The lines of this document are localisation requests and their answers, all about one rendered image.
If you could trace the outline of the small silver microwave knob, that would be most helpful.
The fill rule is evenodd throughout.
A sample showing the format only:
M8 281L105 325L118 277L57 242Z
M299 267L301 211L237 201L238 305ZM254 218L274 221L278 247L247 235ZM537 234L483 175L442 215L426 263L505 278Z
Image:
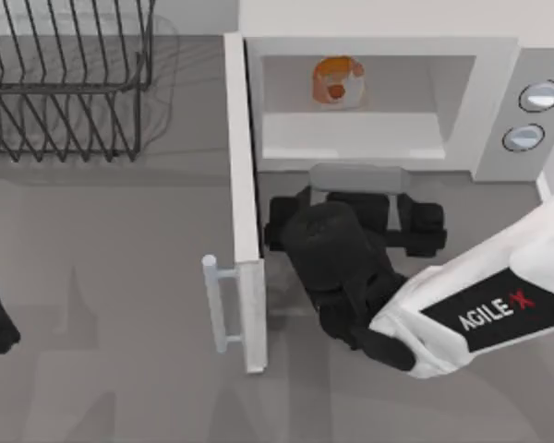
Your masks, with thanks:
M502 138L502 146L511 152L526 152L536 148L544 139L545 130L537 124L509 129Z

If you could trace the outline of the large silver microwave knob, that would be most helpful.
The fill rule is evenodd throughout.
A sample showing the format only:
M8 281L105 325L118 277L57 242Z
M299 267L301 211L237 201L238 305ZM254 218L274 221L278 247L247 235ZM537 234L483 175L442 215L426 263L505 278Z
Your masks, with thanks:
M554 80L530 84L525 87L518 98L519 107L527 113L538 114L554 107Z

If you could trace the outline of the white microwave door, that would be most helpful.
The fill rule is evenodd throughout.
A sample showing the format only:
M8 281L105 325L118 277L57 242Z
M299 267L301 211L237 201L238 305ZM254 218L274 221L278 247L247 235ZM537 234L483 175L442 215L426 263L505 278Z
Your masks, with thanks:
M260 374L268 365L267 297L259 241L247 64L242 35L238 32L224 34L223 48L240 336L246 372Z

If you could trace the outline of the pale microwave oven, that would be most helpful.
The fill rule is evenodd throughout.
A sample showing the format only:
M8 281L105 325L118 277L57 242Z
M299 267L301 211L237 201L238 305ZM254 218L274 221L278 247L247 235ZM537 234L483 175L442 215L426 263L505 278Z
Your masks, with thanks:
M531 182L554 147L554 107L518 104L554 80L554 0L240 0L239 29L262 171L366 163ZM338 55L365 68L358 109L313 101L315 65ZM503 148L530 124L545 130L536 148Z

